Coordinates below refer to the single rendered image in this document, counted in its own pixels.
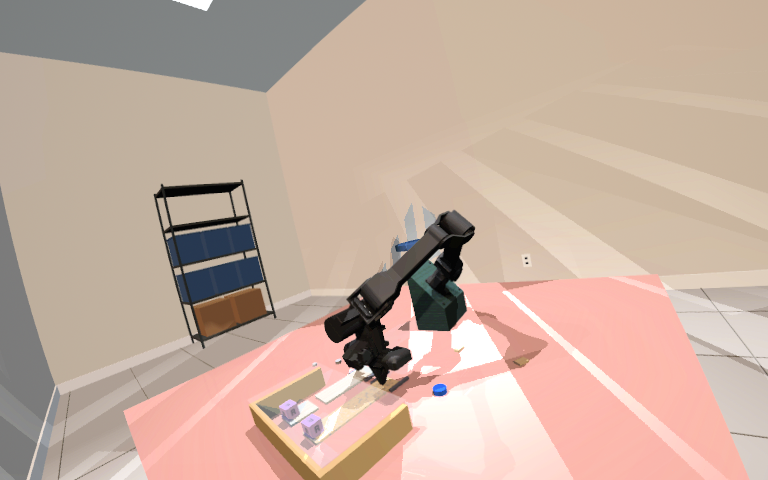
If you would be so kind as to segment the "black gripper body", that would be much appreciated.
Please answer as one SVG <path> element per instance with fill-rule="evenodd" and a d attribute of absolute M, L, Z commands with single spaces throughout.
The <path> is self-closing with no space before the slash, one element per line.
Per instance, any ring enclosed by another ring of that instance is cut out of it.
<path fill-rule="evenodd" d="M 389 340 L 384 339 L 383 330 L 385 329 L 385 325 L 380 322 L 377 326 L 369 329 L 361 329 L 354 335 L 359 335 L 360 339 L 363 340 L 365 340 L 365 337 L 369 337 L 378 351 L 378 356 L 375 358 L 375 362 L 382 364 L 385 369 L 398 371 L 412 359 L 411 352 L 410 349 L 400 346 L 395 346 L 392 349 L 386 348 L 390 344 Z M 353 343 L 355 343 L 355 341 L 356 338 L 345 344 L 343 349 L 344 353 Z"/>

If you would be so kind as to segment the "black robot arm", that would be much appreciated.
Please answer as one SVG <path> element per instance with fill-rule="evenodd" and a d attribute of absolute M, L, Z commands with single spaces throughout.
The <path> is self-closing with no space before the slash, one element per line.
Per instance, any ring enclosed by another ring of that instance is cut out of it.
<path fill-rule="evenodd" d="M 424 235 L 387 271 L 376 273 L 364 281 L 346 300 L 348 308 L 327 318 L 324 328 L 329 339 L 340 343 L 361 329 L 377 326 L 400 296 L 402 285 L 418 271 L 439 249 L 444 248 L 434 266 L 436 271 L 425 281 L 438 293 L 448 281 L 456 282 L 463 262 L 459 258 L 462 245 L 475 234 L 475 226 L 456 210 L 440 214 Z M 363 299 L 359 300 L 360 295 Z M 361 371 L 378 351 L 373 341 L 355 335 L 356 341 L 342 355 L 349 368 Z"/>

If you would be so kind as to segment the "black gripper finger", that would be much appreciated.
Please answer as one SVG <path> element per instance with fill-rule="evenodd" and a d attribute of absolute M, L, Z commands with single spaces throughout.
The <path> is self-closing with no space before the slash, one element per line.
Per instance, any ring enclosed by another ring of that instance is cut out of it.
<path fill-rule="evenodd" d="M 377 379 L 377 381 L 379 382 L 379 384 L 381 384 L 381 383 L 380 383 L 380 381 L 379 381 L 378 375 L 377 375 L 377 373 L 376 373 L 376 369 L 375 369 L 374 367 L 370 366 L 370 364 L 371 364 L 371 363 L 373 363 L 374 361 L 375 361 L 375 358 L 373 358 L 373 359 L 371 360 L 371 362 L 370 362 L 370 363 L 369 363 L 367 366 L 370 368 L 371 372 L 373 372 L 373 374 L 374 374 L 374 376 L 376 377 L 376 379 Z"/>
<path fill-rule="evenodd" d="M 383 385 L 386 383 L 387 375 L 388 375 L 388 369 L 385 369 L 385 367 L 377 362 L 373 362 L 370 364 L 370 366 L 374 367 L 376 369 L 376 373 L 378 375 L 380 383 Z"/>

